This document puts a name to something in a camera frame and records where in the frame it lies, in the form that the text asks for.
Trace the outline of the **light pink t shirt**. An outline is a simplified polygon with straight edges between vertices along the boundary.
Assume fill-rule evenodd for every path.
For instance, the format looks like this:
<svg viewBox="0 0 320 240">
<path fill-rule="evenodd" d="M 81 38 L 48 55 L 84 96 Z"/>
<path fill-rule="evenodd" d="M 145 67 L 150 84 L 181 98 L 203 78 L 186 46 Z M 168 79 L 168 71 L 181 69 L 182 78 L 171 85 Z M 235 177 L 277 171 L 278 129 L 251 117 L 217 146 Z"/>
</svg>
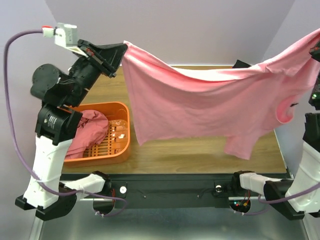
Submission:
<svg viewBox="0 0 320 240">
<path fill-rule="evenodd" d="M 122 68 L 138 143 L 223 136 L 225 153 L 248 160 L 314 87 L 320 64 L 310 50 L 319 40 L 315 30 L 248 68 L 209 70 L 170 66 L 128 42 Z"/>
</svg>

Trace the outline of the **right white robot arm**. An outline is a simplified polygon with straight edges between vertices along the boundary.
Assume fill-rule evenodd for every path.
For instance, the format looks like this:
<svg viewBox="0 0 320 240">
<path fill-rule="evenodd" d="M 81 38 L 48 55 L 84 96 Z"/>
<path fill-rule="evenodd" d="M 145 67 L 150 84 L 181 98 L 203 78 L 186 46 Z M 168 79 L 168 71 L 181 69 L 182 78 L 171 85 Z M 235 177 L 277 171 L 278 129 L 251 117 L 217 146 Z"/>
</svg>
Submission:
<svg viewBox="0 0 320 240">
<path fill-rule="evenodd" d="M 272 128 L 284 125 L 294 117 L 294 106 L 300 99 L 298 92 L 303 86 L 312 90 L 308 103 L 320 109 L 320 45 L 297 52 L 298 60 L 303 63 L 289 80 L 290 89 L 281 93 L 281 100 L 273 108 L 276 119 Z M 320 114 L 305 114 L 303 135 L 303 154 L 293 179 L 270 178 L 253 171 L 237 171 L 227 192 L 234 195 L 245 194 L 243 202 L 230 204 L 231 208 L 242 215 L 250 215 L 250 193 L 258 194 L 258 201 L 272 206 L 288 220 L 301 220 L 305 214 L 320 216 Z"/>
</svg>

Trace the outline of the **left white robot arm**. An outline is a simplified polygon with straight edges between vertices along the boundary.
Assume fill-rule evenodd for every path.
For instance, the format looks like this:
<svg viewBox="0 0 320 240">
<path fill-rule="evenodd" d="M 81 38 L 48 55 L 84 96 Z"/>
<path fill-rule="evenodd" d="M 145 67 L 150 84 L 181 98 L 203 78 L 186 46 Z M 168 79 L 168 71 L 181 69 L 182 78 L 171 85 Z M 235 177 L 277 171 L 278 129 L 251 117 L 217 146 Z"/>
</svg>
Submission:
<svg viewBox="0 0 320 240">
<path fill-rule="evenodd" d="M 25 193 L 15 199 L 22 210 L 49 221 L 66 216 L 87 196 L 116 202 L 108 175 L 95 171 L 67 183 L 60 181 L 62 168 L 82 113 L 76 111 L 100 75 L 116 76 L 127 51 L 124 43 L 94 45 L 79 40 L 78 59 L 68 73 L 53 64 L 39 66 L 32 75 L 31 94 L 41 100 L 35 126 L 35 159 Z"/>
</svg>

